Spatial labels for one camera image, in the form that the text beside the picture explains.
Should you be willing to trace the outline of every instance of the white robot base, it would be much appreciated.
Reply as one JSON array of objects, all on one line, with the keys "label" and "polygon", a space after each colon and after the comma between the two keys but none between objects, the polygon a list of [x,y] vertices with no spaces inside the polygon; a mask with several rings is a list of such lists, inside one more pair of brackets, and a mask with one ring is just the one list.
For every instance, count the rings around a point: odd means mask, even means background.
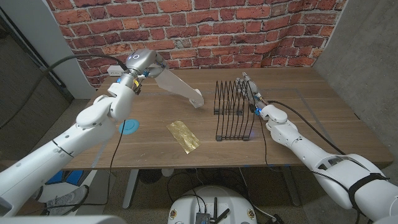
[{"label": "white robot base", "polygon": [[[256,214],[252,205],[237,192],[216,185],[205,185],[194,190],[205,201],[206,208],[203,201],[194,196],[193,190],[189,190],[184,194],[187,195],[186,197],[180,197],[173,203],[167,219],[168,224],[257,224]],[[202,214],[197,214],[199,206]]]}]

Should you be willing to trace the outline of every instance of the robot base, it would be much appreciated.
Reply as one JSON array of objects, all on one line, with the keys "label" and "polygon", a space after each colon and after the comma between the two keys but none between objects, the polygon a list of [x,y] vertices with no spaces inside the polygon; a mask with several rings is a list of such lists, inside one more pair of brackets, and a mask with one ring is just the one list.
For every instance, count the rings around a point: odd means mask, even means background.
[{"label": "robot base", "polygon": [[[217,198],[217,216],[220,216],[224,211],[229,209],[227,215],[221,219],[220,224],[236,223],[236,224],[257,224],[254,209],[242,195],[237,192],[222,186],[207,185],[195,188],[195,192],[206,203],[206,212],[210,214],[214,221],[215,213],[215,197]],[[194,194],[193,190],[189,190],[185,195]],[[199,199],[200,210],[205,212],[205,205]],[[177,199],[169,213],[167,219],[168,224],[187,224],[196,223],[197,213],[199,212],[199,205],[195,196],[180,197]]]}]

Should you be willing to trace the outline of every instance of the gray wall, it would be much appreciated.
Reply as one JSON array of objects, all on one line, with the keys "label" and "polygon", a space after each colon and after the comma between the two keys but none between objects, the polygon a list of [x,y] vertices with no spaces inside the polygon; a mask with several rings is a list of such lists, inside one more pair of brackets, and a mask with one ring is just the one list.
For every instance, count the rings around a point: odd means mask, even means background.
[{"label": "gray wall", "polygon": [[[314,68],[398,158],[398,1],[349,0]],[[398,184],[398,163],[384,172]]]}]

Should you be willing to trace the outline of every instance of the wooden table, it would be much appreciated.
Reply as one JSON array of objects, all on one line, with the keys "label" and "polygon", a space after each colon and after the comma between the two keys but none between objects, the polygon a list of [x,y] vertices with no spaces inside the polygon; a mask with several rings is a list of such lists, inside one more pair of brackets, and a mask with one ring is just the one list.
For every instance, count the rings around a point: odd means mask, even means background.
[{"label": "wooden table", "polygon": [[[144,80],[141,94],[134,99],[130,119],[139,121],[139,129],[124,135],[113,162],[113,169],[160,169],[187,167],[265,166],[265,149],[259,120],[255,120],[249,141],[215,139],[217,116],[213,115],[217,80],[230,81],[246,72],[267,100],[283,102],[330,138],[345,153],[355,153],[385,167],[394,157],[374,133],[353,113],[313,68],[245,68],[217,70],[174,70],[192,88],[202,92],[205,105],[195,109],[179,95],[160,89],[155,80]],[[116,77],[109,77],[88,103],[106,91]],[[300,133],[324,150],[338,154],[317,136],[299,117],[286,108]],[[201,141],[201,146],[186,154],[166,125],[181,120]],[[267,161],[275,166],[301,166],[286,147],[267,139]],[[105,146],[95,146],[74,158],[65,169],[109,169],[119,133]]]}]

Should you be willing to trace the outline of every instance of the gold foil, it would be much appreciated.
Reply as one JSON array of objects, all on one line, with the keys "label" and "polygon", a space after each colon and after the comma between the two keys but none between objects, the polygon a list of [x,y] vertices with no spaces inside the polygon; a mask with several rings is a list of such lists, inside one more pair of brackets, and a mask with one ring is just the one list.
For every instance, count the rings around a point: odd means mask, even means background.
[{"label": "gold foil", "polygon": [[188,154],[200,146],[199,139],[186,127],[182,121],[174,121],[166,126],[174,138]]}]

